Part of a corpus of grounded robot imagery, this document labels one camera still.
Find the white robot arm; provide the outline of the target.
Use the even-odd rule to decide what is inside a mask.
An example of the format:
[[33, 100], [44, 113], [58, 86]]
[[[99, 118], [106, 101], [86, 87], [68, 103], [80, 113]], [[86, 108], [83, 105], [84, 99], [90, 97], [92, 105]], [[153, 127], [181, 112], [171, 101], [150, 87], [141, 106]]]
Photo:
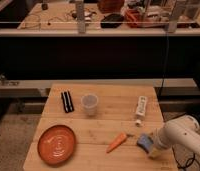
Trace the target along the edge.
[[200, 156], [200, 135], [197, 133], [199, 127], [197, 119], [190, 115], [165, 122], [150, 135], [153, 145], [150, 147], [149, 157], [157, 158], [175, 144], [180, 144]]

